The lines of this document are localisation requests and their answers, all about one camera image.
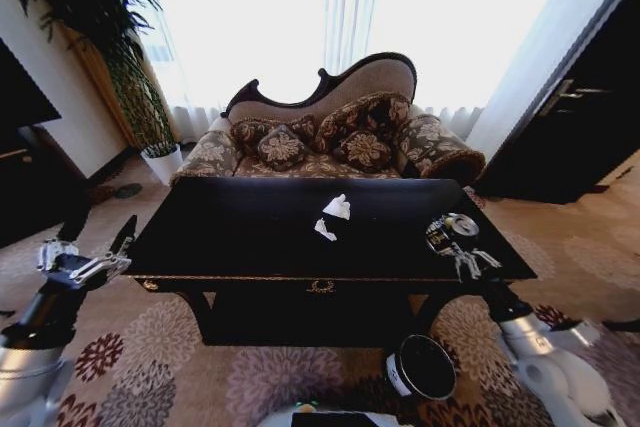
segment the wall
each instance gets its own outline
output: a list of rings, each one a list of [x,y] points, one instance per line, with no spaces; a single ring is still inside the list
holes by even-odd
[[[604,0],[548,0],[466,139],[490,159]]]
[[[18,0],[0,0],[0,12],[2,40],[62,116],[43,127],[91,176],[126,148],[118,127],[62,35],[54,32],[47,42],[47,32],[38,27],[41,5],[31,4],[26,17]]]

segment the tissue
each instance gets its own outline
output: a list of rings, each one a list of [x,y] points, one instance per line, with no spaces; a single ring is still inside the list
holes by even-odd
[[[336,237],[336,234],[334,234],[333,232],[327,232],[327,226],[324,225],[324,219],[318,219],[318,221],[316,222],[316,226],[314,227],[314,230],[316,232],[321,233],[332,242],[335,240],[338,240],[338,238]]]
[[[341,194],[329,202],[329,205],[327,205],[322,211],[325,214],[349,220],[349,217],[351,216],[351,204],[349,202],[345,202],[345,200],[346,196]]]

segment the white curtain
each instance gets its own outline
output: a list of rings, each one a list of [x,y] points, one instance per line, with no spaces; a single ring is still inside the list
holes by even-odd
[[[546,0],[160,0],[143,42],[176,123],[197,140],[253,78],[282,102],[365,55],[416,65],[414,102],[463,137]]]

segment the black table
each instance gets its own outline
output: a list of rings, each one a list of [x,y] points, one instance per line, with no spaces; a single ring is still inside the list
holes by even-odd
[[[322,213],[340,194],[349,221]],[[182,296],[206,344],[388,346],[477,293],[426,244],[446,212],[476,221],[504,280],[536,277],[455,181],[243,177],[181,179],[132,246],[127,275]],[[337,241],[314,231],[319,218]],[[216,292],[213,306],[204,292]],[[409,294],[429,294],[416,316]]]

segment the potted plant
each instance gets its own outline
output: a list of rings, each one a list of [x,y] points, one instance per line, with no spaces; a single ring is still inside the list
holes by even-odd
[[[20,0],[27,14],[30,0]],[[125,119],[147,161],[165,184],[182,163],[179,146],[171,132],[158,91],[143,70],[143,51],[136,31],[147,21],[133,10],[136,4],[159,8],[157,0],[43,0],[46,13],[41,27],[49,39],[55,24],[79,34],[102,55]]]

